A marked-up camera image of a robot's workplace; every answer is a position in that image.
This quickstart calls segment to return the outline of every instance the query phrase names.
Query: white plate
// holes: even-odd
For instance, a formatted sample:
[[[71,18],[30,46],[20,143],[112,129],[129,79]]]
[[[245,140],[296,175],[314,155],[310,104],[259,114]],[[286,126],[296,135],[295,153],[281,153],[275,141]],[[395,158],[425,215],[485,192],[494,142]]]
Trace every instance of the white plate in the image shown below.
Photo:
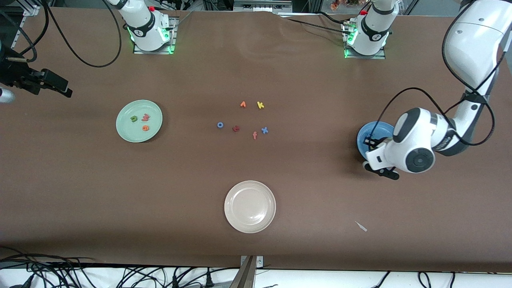
[[[148,121],[142,121],[144,114],[149,115]],[[148,131],[142,130],[144,125],[149,126]],[[128,142],[144,142],[155,136],[162,127],[162,110],[149,100],[137,100],[121,109],[117,115],[116,129],[119,136]]]
[[[274,219],[274,194],[261,182],[240,182],[227,193],[224,213],[229,224],[236,230],[244,233],[259,232]]]

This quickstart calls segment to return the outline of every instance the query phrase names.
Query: plate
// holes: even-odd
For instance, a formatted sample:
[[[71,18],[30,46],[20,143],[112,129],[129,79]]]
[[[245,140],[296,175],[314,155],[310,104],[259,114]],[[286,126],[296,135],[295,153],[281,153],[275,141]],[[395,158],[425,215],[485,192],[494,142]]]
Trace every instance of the plate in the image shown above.
[[[261,182],[240,182],[227,193],[224,213],[236,230],[243,233],[260,232],[274,219],[274,194]]]
[[[142,121],[144,114],[150,116],[147,121]],[[136,116],[137,121],[132,122],[132,116]],[[149,130],[143,130],[143,126],[148,126]],[[116,119],[117,133],[128,142],[148,141],[158,133],[161,127],[162,110],[149,100],[137,100],[129,103],[121,109]]]
[[[357,134],[357,148],[365,159],[366,152],[370,150],[370,147],[365,144],[365,138],[370,136],[375,123],[377,123],[377,121],[367,123],[359,130],[359,133]],[[393,125],[380,121],[379,124],[377,124],[375,131],[373,131],[372,138],[381,139],[384,137],[393,137]]]

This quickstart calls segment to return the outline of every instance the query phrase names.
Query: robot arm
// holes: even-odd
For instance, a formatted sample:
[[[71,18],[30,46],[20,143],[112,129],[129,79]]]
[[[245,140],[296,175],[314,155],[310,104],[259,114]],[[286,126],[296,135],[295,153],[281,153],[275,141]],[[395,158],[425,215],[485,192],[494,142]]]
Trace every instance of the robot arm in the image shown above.
[[[41,89],[49,89],[70,98],[73,91],[68,88],[68,81],[56,73],[29,67],[23,56],[0,42],[0,83],[9,87],[18,87],[38,95]],[[14,100],[12,91],[0,88],[0,102]]]
[[[386,43],[389,28],[398,15],[397,0],[371,0],[371,7],[366,15],[359,15],[356,30],[347,43],[362,55],[374,55]]]
[[[449,119],[455,129],[442,115],[422,108],[410,109],[398,119],[393,137],[366,153],[367,170],[397,167],[410,173],[425,172],[434,165],[433,152],[453,156],[467,149],[455,132],[467,142],[473,139],[475,125],[498,74],[493,69],[500,42],[512,23],[512,4],[505,0],[475,0],[462,5],[462,14],[447,33],[445,55],[455,73],[469,86],[478,88],[473,91],[466,87],[455,117]]]
[[[128,26],[133,42],[144,51],[155,51],[170,41],[169,16],[151,11],[144,0],[108,0],[119,9]]]

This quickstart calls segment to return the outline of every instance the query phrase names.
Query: white floor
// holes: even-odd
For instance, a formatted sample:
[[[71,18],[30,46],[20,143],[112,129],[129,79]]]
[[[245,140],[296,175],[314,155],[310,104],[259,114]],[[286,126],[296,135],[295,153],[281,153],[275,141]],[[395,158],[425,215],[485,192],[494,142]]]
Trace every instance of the white floor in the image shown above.
[[[144,271],[148,273],[154,268],[148,268]],[[178,274],[186,269],[181,268]],[[165,268],[165,272],[159,270],[152,274],[159,279],[162,284],[164,274],[167,282],[172,278],[174,268]],[[123,276],[122,268],[87,268],[85,272],[97,288],[115,288]],[[206,268],[197,268],[187,274],[181,285],[200,276],[206,272]],[[83,288],[92,288],[80,272],[79,280]],[[212,273],[211,277],[214,283],[232,281],[236,269],[219,271]],[[295,287],[342,287],[342,288],[373,288],[375,287],[385,272],[363,272],[363,271],[304,271],[304,270],[258,270],[255,278],[254,288],[265,288],[277,284],[276,288],[295,288]],[[0,271],[0,288],[9,288],[13,285],[23,284],[31,273],[24,269],[5,269]],[[55,276],[47,274],[50,281],[58,284]],[[432,288],[449,288],[451,273],[428,273]],[[133,277],[127,281],[123,287],[131,287],[134,282],[140,279],[140,276]],[[205,277],[199,279],[202,284],[205,283]],[[153,281],[144,281],[138,284],[138,288],[154,288]],[[381,286],[382,288],[422,288],[418,281],[416,272],[392,272]],[[453,288],[474,287],[474,288],[510,288],[512,287],[512,275],[491,275],[491,274],[473,274],[458,273],[455,277]],[[44,288],[41,279],[34,278],[31,288]]]

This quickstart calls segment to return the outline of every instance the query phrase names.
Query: light green plate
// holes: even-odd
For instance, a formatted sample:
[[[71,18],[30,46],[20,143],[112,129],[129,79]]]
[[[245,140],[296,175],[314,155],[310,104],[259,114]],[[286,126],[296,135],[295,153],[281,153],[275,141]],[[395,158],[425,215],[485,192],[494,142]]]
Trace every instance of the light green plate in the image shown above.
[[[148,121],[142,121],[144,114],[150,116]],[[149,130],[142,130],[142,126],[148,125]],[[128,142],[144,142],[151,139],[162,127],[162,110],[154,102],[149,100],[137,100],[124,106],[117,115],[116,129],[119,136]]]

